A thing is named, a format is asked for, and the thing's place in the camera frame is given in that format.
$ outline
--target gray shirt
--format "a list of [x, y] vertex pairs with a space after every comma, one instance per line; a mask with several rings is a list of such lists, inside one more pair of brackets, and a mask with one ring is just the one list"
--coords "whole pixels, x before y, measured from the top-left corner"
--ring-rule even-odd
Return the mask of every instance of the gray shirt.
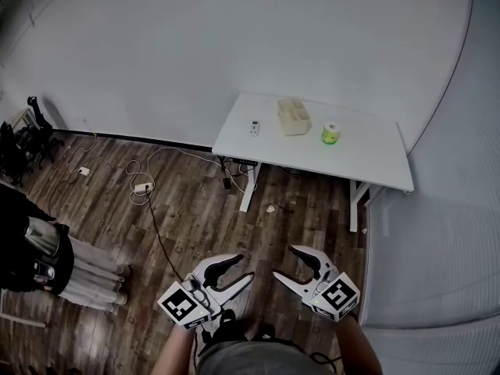
[[211, 347], [200, 358], [198, 375], [331, 375], [296, 348], [281, 343], [228, 341]]

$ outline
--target wall socket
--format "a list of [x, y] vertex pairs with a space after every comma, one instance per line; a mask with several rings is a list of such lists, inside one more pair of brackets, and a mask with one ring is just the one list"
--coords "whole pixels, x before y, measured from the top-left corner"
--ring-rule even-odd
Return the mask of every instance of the wall socket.
[[91, 174], [91, 171], [88, 168], [81, 166], [80, 169], [78, 170], [78, 173], [83, 175], [84, 177], [88, 177]]
[[146, 192], [146, 186], [148, 187], [148, 190], [153, 189], [153, 184], [151, 182], [148, 182], [147, 184], [136, 184], [134, 188], [135, 193], [145, 193]]

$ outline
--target table top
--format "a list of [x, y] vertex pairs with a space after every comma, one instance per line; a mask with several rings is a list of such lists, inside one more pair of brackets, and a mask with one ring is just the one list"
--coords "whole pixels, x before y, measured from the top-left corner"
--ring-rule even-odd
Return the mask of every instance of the table top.
[[[413, 191], [406, 151], [395, 122], [352, 109], [303, 100], [311, 116], [307, 134], [285, 136], [279, 96], [241, 93], [212, 148], [217, 155], [296, 168]], [[260, 121], [251, 136], [252, 121]], [[324, 123], [340, 125], [337, 143], [321, 140]]]

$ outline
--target forearm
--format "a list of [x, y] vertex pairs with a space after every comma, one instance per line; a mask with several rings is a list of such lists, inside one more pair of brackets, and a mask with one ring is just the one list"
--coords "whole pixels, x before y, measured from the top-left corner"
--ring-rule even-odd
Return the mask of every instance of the forearm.
[[365, 334], [354, 318], [346, 316], [335, 330], [345, 375], [381, 375], [382, 367]]
[[151, 375], [188, 375], [194, 339], [194, 330], [184, 330], [175, 325]]

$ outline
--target baseboard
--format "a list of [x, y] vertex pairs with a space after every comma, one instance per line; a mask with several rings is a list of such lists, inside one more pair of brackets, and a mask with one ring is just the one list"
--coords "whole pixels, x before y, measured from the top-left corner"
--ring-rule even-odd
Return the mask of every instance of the baseboard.
[[[86, 132], [84, 130], [68, 130], [68, 129], [54, 129], [54, 132], [59, 132], [60, 134], [83, 134], [91, 136], [93, 132]], [[199, 152], [212, 152], [212, 148], [208, 146], [200, 146], [200, 145], [189, 145], [186, 143], [179, 143], [176, 141], [163, 141], [160, 139], [150, 139], [149, 137], [137, 137], [137, 136], [127, 136], [122, 134], [99, 134], [96, 133], [98, 138], [112, 138], [112, 139], [120, 139], [123, 141], [140, 141], [141, 143], [149, 143], [150, 145], [162, 145], [162, 146], [171, 146], [178, 148], [186, 148], [188, 150], [198, 150]]]

